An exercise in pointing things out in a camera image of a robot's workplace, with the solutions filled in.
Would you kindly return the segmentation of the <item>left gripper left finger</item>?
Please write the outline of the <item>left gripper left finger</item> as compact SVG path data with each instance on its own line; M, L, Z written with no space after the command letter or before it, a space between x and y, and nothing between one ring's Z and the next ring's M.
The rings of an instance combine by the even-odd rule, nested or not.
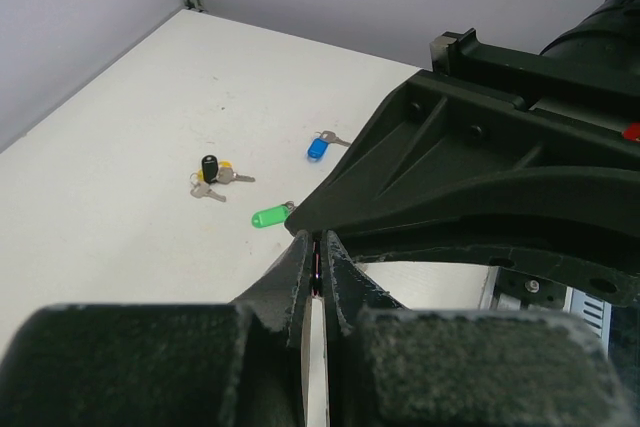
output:
M302 426L313 240L223 304L58 304L1 363L5 426Z

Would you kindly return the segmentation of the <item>silver keyring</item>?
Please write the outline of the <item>silver keyring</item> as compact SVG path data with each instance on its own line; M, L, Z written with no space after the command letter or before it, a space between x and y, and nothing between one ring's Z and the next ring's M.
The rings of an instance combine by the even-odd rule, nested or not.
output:
M311 291L314 298L322 297L322 255L319 240L313 242Z

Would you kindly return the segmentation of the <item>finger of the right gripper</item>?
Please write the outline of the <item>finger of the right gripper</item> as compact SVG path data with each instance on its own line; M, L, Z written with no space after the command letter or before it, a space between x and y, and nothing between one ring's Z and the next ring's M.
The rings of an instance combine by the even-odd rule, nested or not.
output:
M445 262L500 267L539 277L629 306L639 298L639 246L496 235L426 231L346 237L344 246L361 262Z

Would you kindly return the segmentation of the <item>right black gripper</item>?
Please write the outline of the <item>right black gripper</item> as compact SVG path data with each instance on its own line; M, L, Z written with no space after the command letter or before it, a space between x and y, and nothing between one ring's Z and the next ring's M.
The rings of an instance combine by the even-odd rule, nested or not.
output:
M474 29L441 34L430 54L435 72L524 105L412 76L297 207L289 232L638 238L639 147L622 136L639 135L639 0L605 0L538 55L484 44ZM529 109L538 102L558 113Z

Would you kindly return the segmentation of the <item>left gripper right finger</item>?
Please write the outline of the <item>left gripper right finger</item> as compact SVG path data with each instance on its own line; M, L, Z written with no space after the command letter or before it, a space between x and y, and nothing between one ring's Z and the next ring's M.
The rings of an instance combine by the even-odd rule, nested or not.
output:
M333 426L626 426L600 341L558 311L411 310L319 244Z

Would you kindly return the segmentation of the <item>green tag key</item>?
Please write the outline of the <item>green tag key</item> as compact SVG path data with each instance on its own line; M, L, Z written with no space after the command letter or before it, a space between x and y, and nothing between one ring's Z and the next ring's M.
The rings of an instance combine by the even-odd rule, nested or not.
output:
M267 209L260 210L253 214L251 224L254 228L266 228L284 223L289 215L295 210L293 201L287 201Z

